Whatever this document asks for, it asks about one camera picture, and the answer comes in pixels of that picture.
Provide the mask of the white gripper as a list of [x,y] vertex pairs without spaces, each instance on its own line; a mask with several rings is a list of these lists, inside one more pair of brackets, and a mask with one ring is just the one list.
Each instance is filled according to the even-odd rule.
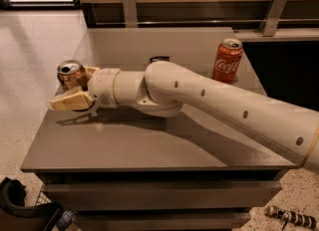
[[118,106],[114,84],[120,69],[101,69],[85,66],[88,81],[88,91],[75,87],[62,94],[54,96],[49,101],[52,111],[84,111],[91,108],[95,101],[101,108],[114,109]]

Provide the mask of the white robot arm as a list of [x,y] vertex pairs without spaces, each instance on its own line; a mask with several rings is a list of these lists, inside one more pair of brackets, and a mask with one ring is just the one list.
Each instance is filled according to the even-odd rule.
[[230,125],[291,162],[319,169],[319,114],[292,104],[157,61],[143,72],[59,65],[64,92],[49,101],[53,111],[85,111],[92,106],[132,107],[150,116],[171,117],[184,104]]

